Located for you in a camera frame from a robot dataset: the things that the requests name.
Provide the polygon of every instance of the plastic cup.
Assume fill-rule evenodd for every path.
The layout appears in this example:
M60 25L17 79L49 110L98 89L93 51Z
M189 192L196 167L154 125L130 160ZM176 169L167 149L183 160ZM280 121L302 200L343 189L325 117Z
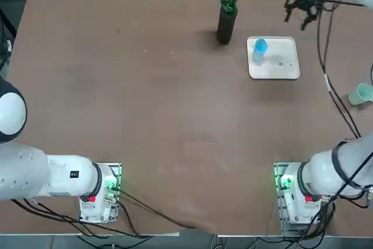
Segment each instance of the plastic cup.
M349 102L358 105L373 99L373 87L368 84L360 84L356 90L349 94Z
M254 61L260 61L263 58L267 49L268 49L268 44L266 40L261 39L261 38L257 39L254 45L254 50L252 52L252 59Z

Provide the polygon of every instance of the light green cup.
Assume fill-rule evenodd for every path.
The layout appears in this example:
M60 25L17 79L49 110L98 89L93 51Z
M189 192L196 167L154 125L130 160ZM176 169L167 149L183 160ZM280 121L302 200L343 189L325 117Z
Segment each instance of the light green cup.
M349 102L358 105L373 99L373 87L368 84L360 84L356 90L349 94Z

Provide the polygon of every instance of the white tray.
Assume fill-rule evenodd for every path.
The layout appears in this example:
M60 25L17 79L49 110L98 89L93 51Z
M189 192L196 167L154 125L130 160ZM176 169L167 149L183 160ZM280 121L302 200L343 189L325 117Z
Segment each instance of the white tray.
M260 62L252 60L257 39L267 41L268 49ZM292 37L254 36L247 39L249 74L253 79L289 79L300 76L297 47Z

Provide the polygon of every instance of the brown table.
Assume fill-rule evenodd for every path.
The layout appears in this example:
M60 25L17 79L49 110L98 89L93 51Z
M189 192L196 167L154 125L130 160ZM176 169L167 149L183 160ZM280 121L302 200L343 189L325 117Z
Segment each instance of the brown table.
M126 190L199 229L266 234L273 163L307 160L351 137L326 91L316 23L300 31L301 12L283 23L284 1L239 0L222 47L219 0L28 0L9 77L29 107L19 142L122 162ZM327 65L341 94L369 81L372 18L365 8L336 12ZM249 77L246 39L255 35L294 37L297 81ZM372 107L352 114L362 134L373 128ZM72 198L43 201L76 210ZM141 233L180 230L127 204ZM2 233L75 232L10 202L0 209ZM271 234L281 233L277 217ZM338 202L329 234L372 237L372 218ZM129 231L123 215L112 226Z

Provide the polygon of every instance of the black cable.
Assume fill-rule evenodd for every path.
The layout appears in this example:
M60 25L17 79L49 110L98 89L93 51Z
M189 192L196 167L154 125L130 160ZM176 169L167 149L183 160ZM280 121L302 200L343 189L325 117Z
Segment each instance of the black cable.
M132 199L132 200L134 200L135 202L141 204L142 206L144 206L145 208L147 208L147 209L150 210L151 212L158 214L159 216L165 218L166 220L170 221L171 223L174 223L175 225L177 225L177 226L179 226L179 227L184 227L184 228L186 228L186 229L195 229L195 228L192 227L192 226L188 226L188 225L186 225L186 224L183 224L183 223L181 223L181 222L178 222L178 221L176 221L176 220L174 220L174 219L172 219L172 218L166 216L166 215L163 214L162 212L160 212L160 211L158 211L158 210L155 210L154 208L150 207L149 205L145 204L144 202L138 200L137 198L133 197L132 195L130 195L129 193L127 193L127 192L125 192L125 191L123 191L123 190L121 190L121 189L118 189L118 188L112 188L112 190L113 190L113 191L119 191L119 192L121 192L122 194L128 196L130 199Z
M140 245L140 244L142 244L144 242L147 242L149 239L152 239L153 237L154 236L149 236L147 239L144 239L144 240L142 240L140 242L137 242L136 244L131 245L131 246L126 246L126 247L119 246L119 245L115 245L115 246L118 247L119 249L130 249L130 248L134 248L134 247L136 247L136 246L138 246L138 245ZM104 247L112 247L112 244L104 244L104 245L100 246L100 248L104 248Z
M321 0L321 2L338 3L338 4L343 4L343 5L350 5L350 6L359 6L359 7L364 7L363 4L354 3L354 2L346 2L346 1L337 1L337 0Z
M2 30L3 30L3 25L2 25L2 19L1 19L1 16L0 16L0 44L2 43Z
M340 198L343 198L347 201L357 201L358 199L362 198L366 193L367 193L366 191L363 191L358 196L356 196L354 198L349 198L349 197L345 197L344 195L341 195Z
M81 238L80 236L76 236L76 237L79 238L80 240L82 240L84 243L88 244L89 246L92 246L93 248L101 249L101 247L93 245L91 242L88 242L87 240Z
M367 158L362 162L362 164L358 167L358 169L353 173L353 175L342 185L342 187L338 190L338 192L331 197L331 199L329 200L329 202L327 202L326 204L324 204L320 210L317 212L317 214L312 218L311 222L309 223L306 231L304 232L304 234L301 236L301 240L304 239L305 236L307 236L311 226L314 224L314 221L315 219L317 218L317 216L322 213L323 209L324 208L327 208L329 206L329 204L331 204L332 202L334 202L335 200L338 199L339 195L341 194L341 192L343 192L343 190L354 180L354 178L356 177L356 175L360 172L360 170L371 160L371 158L373 157L373 152L370 153Z
M96 245L94 245L94 244L88 242L87 240L81 238L80 236L76 236L76 237L79 238L80 240L82 240L84 243L86 243L86 244L92 246L92 247L95 248L95 249L102 249L102 248L105 248L105 247L112 247L112 245L113 245L113 244L104 244L104 245L96 246ZM119 245L116 245L116 244L115 244L115 245L114 245L114 248L119 248L119 249L130 249L130 248L134 248L134 247L136 247L136 246L138 246L138 245L140 245L140 244L142 244L142 243L144 243L144 242L147 242L149 239L152 239L153 237L154 237L154 236L150 236L150 237L148 237L147 239L144 239L144 240L142 240L142 241L140 241L140 242L137 242L137 243L134 244L134 245L126 246L126 247L124 247L124 246L119 246Z
M102 236L98 236L98 235L96 235L96 234L94 234L86 225L82 225L82 224L80 224L80 221L78 221L78 220L76 220L76 219L74 219L74 218L72 218L72 217L70 217L70 216L66 216L66 215L61 215L61 214L58 214L58 213L56 213L56 212L54 212L53 210L51 210L50 208L48 208L48 207L46 207L45 205L43 205L43 204L39 204L41 207L43 207L43 208L45 208L47 211L44 211L44 210L42 210L42 209L40 209L40 208L38 208L38 207L35 207L34 205L32 205L27 199L24 199L23 200L30 208L32 208L32 209L34 209L35 211L39 211L39 212L41 212L41 213L45 213L45 214L50 214L50 215L53 215L53 216L57 216L57 217L60 217L61 219L65 219L65 220L67 220L67 219L69 219L70 221L69 221L69 224L71 225L71 226L73 226L74 228L76 228L79 232L81 232L82 234L84 234L85 236L88 236L88 237L95 237L95 238L97 238L97 239L107 239L107 238L109 238L109 236L107 236L107 237L102 237ZM74 223L73 222L75 222L75 223L78 223L78 224L80 224L81 226L83 226L91 235L89 235L89 234L86 234L85 232L83 232L79 227L77 227L77 226L75 226L74 225Z
M24 206L23 204L21 204L20 202L18 202L17 200L15 199L11 199L11 201L16 204L17 206L21 207L23 210L27 211L28 213L31 213L31 214L34 214L36 216L39 216L39 217L43 217L43 218L47 218L49 220L54 220L54 221L57 221L57 222L62 222L62 223L68 223L69 221L65 221L63 219L58 219L56 217L53 217L53 216L48 216L48 215L45 215L45 214L42 214L42 213L39 213L39 212L36 212L36 211L33 211L29 208L27 208L26 206ZM84 221L79 221L79 224L81 225L89 225L89 226L93 226L93 227L98 227L100 229L103 229L103 230L108 230L110 232L115 232L115 233L120 233L120 234L124 234L125 236L131 236L131 237L136 237L134 236L133 234L129 234L129 233L126 233L126 232L123 232L121 230L115 230L115 229L111 229L109 227L105 227L105 226L102 226L102 225L99 225L99 224L95 224L95 223L89 223L89 222L84 222ZM148 236L141 236L139 238L142 238L142 239L145 239L145 238L148 238Z
M372 83L372 86L373 86L373 63L372 63L372 66L371 66L371 83Z
M261 237L258 237L258 239L260 239L262 242L265 242L265 243L282 243L282 242L289 242L289 241L287 241L287 240L279 240L279 241L269 241L269 240L265 240L265 239L263 239L263 238L261 238Z
M129 227L131 228L132 232L134 233L134 235L136 237L139 237L140 234L135 230L135 227L133 226L133 223L131 221L131 217L127 211L127 208L124 206L124 204L120 201L117 201L117 204L122 208L122 210L124 211L124 214L126 215L126 218L127 218L127 221L128 221L128 224L129 224Z
M360 204L357 204L356 202L351 201L351 200L349 200L349 199L347 199L347 201L348 201L348 202L351 202L353 205L355 205L355 206L357 206L357 207L359 207L359 208L361 208L361 209L367 209L367 208L369 207L368 204L366 204L366 205L360 205Z
M335 11L335 8L336 8L336 5L337 5L337 2L334 2L333 3L333 8L331 10L331 14L330 14L330 19L329 19L329 26L328 26L328 34L327 34L327 38L326 38L326 46L325 46L325 52L324 52L324 56L323 56L323 59L321 57L321 50L320 50L320 30L321 30L321 17L322 17L322 9L319 9L318 11L318 25L317 25L317 50L318 50L318 57L319 57L319 63L320 63L320 66L322 68L322 71L323 71L323 74L326 75L326 56L328 54L328 48L329 48L329 40L330 40L330 34L331 34L331 30L332 30L332 24L333 24L333 15L334 15L334 11ZM341 114L341 116L343 117L343 119L345 120L346 124L349 126L350 128L350 131L353 133L353 135L355 136L355 138L359 138L361 137L361 134L356 126L356 123L352 117L352 115L350 114L350 112L348 111L346 105L344 104L344 102L342 101L342 99L340 98L340 96L338 95L337 91L335 90L333 84L331 83L330 81L330 78L327 77L328 79L328 83L329 83L329 86L330 86L330 91L329 91L329 94L335 104L335 106L337 107L339 113ZM336 100L333 98L332 96L332 93L336 96L336 98L338 99L339 103L342 105L343 109L345 110L345 112L347 113L352 125L350 124L350 122L348 122L346 116L343 114L342 112L342 109L338 106Z

